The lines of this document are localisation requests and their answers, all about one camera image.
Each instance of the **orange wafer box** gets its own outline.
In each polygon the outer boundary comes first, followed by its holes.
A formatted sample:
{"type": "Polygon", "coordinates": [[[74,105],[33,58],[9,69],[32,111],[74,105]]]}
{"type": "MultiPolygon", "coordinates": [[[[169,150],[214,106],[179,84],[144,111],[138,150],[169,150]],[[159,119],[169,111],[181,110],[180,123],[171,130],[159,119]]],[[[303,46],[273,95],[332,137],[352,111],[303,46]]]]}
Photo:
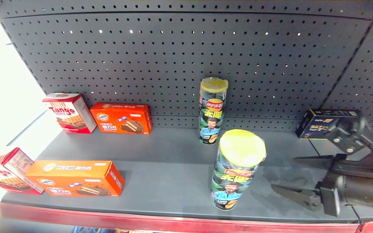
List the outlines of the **orange wafer box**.
{"type": "Polygon", "coordinates": [[[37,160],[25,176],[56,196],[120,196],[125,184],[111,161],[37,160]]]}
{"type": "Polygon", "coordinates": [[[8,192],[41,194],[44,189],[25,177],[34,164],[19,148],[4,147],[0,152],[0,187],[8,192]]]}
{"type": "Polygon", "coordinates": [[[96,103],[90,111],[102,132],[150,134],[151,114],[148,105],[96,103]]]}
{"type": "Polygon", "coordinates": [[[66,133],[90,134],[96,128],[81,94],[52,93],[43,102],[66,133]]]}

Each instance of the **red product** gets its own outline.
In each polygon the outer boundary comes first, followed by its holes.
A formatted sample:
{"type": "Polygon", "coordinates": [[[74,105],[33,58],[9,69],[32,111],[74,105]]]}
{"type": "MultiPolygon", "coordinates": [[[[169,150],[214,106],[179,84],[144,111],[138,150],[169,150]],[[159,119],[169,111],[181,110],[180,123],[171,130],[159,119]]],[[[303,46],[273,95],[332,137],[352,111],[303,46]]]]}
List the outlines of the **red product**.
{"type": "Polygon", "coordinates": [[[43,102],[66,133],[91,134],[96,128],[81,94],[52,93],[43,102]]]}
{"type": "Polygon", "coordinates": [[[0,187],[9,192],[41,194],[44,189],[25,177],[25,173],[34,164],[19,148],[0,155],[0,187]]]}

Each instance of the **potato chip can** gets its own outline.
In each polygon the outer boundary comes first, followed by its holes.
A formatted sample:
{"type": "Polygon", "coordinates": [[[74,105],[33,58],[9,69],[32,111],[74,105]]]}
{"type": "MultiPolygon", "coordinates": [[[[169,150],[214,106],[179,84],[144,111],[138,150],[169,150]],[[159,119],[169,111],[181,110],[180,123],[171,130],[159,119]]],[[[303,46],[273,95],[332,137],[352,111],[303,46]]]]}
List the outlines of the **potato chip can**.
{"type": "Polygon", "coordinates": [[[228,81],[217,77],[204,78],[199,91],[199,139],[215,144],[224,118],[228,81]]]}
{"type": "Polygon", "coordinates": [[[265,143],[256,134],[242,129],[223,134],[211,179],[211,201],[216,208],[235,207],[265,157],[265,143]]]}

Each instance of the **chocolate wafer image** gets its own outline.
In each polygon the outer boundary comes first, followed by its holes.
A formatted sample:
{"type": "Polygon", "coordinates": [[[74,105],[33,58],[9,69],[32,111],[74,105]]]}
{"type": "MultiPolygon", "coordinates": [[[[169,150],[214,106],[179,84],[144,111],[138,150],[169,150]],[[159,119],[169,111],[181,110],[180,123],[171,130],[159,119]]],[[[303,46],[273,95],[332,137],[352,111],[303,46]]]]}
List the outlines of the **chocolate wafer image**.
{"type": "Polygon", "coordinates": [[[76,190],[78,194],[83,195],[95,195],[95,196],[108,196],[110,195],[109,190],[96,186],[96,187],[87,187],[83,186],[80,189],[76,190]]]}
{"type": "Polygon", "coordinates": [[[84,123],[83,119],[78,116],[72,116],[69,118],[65,118],[64,120],[61,118],[57,118],[58,123],[68,124],[72,126],[73,128],[80,129],[80,128],[86,128],[86,124],[84,123]]]}
{"type": "Polygon", "coordinates": [[[31,189],[28,184],[24,183],[24,181],[22,181],[18,177],[0,179],[0,184],[22,190],[31,189]]]}
{"type": "Polygon", "coordinates": [[[125,124],[121,125],[120,128],[123,131],[131,132],[131,133],[142,133],[143,126],[137,121],[126,121],[125,124]]]}

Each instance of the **dark blue box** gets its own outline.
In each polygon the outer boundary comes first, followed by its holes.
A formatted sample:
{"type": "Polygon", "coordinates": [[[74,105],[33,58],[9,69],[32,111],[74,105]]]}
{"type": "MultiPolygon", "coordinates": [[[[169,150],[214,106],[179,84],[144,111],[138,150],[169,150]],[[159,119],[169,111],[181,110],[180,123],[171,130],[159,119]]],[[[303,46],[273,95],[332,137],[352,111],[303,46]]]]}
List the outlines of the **dark blue box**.
{"type": "Polygon", "coordinates": [[[326,139],[327,128],[341,117],[358,117],[359,110],[309,109],[296,129],[300,139],[326,139]]]}

